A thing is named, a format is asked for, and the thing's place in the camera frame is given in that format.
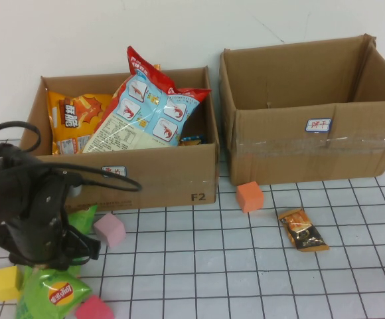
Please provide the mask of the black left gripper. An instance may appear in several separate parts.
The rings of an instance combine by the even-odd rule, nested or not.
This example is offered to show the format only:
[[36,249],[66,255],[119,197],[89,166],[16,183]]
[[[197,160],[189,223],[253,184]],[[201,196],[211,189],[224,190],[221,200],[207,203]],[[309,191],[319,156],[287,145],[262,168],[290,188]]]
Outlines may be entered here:
[[82,176],[73,171],[44,167],[12,168],[7,173],[21,184],[27,202],[19,216],[6,222],[12,237],[9,260],[19,265],[44,265],[56,270],[98,260],[101,242],[69,225],[64,208]]

